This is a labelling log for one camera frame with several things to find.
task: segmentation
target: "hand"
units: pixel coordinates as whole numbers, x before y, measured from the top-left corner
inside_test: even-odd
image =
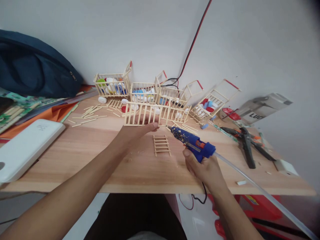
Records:
[[[189,172],[202,181],[210,189],[211,194],[227,188],[215,156],[203,158],[202,162],[199,163],[189,149],[183,150],[183,155]]]
[[[131,120],[135,120],[135,124],[138,123],[139,116],[136,116],[135,118],[131,118]],[[140,117],[140,124],[142,123],[143,116]],[[121,130],[119,131],[118,135],[115,137],[113,142],[117,142],[118,144],[121,142],[122,149],[128,148],[132,143],[134,143],[137,139],[142,137],[148,132],[156,132],[158,127],[159,116],[155,116],[154,122],[153,122],[153,115],[149,116],[146,115],[144,126],[122,126]]]

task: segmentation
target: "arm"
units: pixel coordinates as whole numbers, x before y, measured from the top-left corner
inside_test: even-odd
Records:
[[[157,127],[156,122],[141,127],[122,127],[109,146],[26,211],[0,239],[62,239],[127,154],[128,146],[146,133],[156,131]]]
[[[183,150],[183,155],[188,170],[200,179],[212,194],[227,239],[263,239],[229,191],[217,158],[204,158],[199,163],[190,150]]]

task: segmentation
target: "wooden desk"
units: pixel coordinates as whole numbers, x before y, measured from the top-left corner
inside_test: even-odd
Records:
[[[68,119],[80,123],[84,108],[98,104],[97,97],[87,99]],[[72,128],[72,123],[65,121],[66,130],[43,153],[37,162],[18,181],[5,186],[3,191],[46,191],[49,192],[59,184],[73,176],[98,153],[100,153],[117,135],[124,123],[103,108],[96,114],[108,115],[82,126]],[[234,127],[233,124],[216,120],[216,124]],[[300,177],[287,177],[277,172],[274,164],[252,148],[256,161],[256,169],[249,169],[238,143],[219,132],[213,126],[201,130],[194,120],[189,119],[187,125],[199,129],[202,141],[214,144],[217,152],[235,164],[248,176],[254,179],[270,194],[279,195],[316,195],[316,192]],[[167,135],[172,157],[167,152],[154,156],[153,135]],[[137,141],[130,153],[101,188],[100,192],[115,193],[203,193],[201,182],[187,170],[182,155],[183,144],[175,139],[166,128],[148,133]],[[227,185],[233,194],[260,194],[250,184],[238,186],[236,182],[244,180],[234,169],[219,160],[220,168]]]

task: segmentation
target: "red cable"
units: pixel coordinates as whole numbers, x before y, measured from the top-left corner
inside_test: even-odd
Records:
[[[192,208],[187,208],[187,207],[183,204],[183,202],[181,201],[180,194],[179,194],[180,202],[181,202],[182,205],[183,205],[186,209],[188,209],[188,210],[192,210],[192,209],[193,209],[194,201],[193,201],[193,197],[192,197],[192,196],[191,196],[191,198],[192,198]]]
[[[195,41],[196,41],[196,39],[197,39],[197,36],[198,36],[199,30],[200,30],[201,25],[202,25],[202,22],[203,22],[203,19],[204,19],[204,17],[205,17],[205,16],[206,16],[206,14],[207,14],[207,11],[208,11],[208,8],[210,7],[211,2],[212,2],[212,0],[209,0],[209,3],[208,3],[208,5],[207,5],[207,7],[206,7],[206,10],[204,11],[204,13],[203,13],[203,15],[202,15],[202,18],[201,18],[200,24],[199,24],[198,29],[197,29],[197,32],[196,32],[196,35],[194,36],[193,41],[192,41],[192,44],[191,44],[191,47],[190,47],[190,49],[189,49],[189,52],[188,52],[188,55],[187,55],[186,61],[184,62],[184,65],[183,65],[182,71],[181,71],[181,73],[180,73],[180,76],[177,78],[177,80],[178,80],[178,82],[177,82],[177,87],[179,87],[179,78],[181,77],[181,75],[182,75],[182,73],[183,73],[183,70],[184,70],[184,68],[185,68],[185,66],[186,66],[186,64],[187,64],[187,61],[188,61],[189,55],[190,55],[191,50],[192,50],[192,48],[193,48],[193,45],[194,45],[194,43],[195,43]]]

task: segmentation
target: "pliers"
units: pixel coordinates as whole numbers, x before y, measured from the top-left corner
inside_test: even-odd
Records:
[[[238,138],[243,145],[244,154],[246,156],[246,162],[251,169],[256,168],[256,164],[252,157],[252,151],[251,151],[251,144],[255,147],[255,149],[258,150],[266,159],[270,161],[276,161],[269,153],[267,153],[263,147],[264,144],[258,142],[257,140],[260,139],[260,137],[254,136],[248,132],[248,130],[244,127],[240,128],[239,130],[231,129],[227,127],[221,127],[222,130],[225,132],[235,136]]]

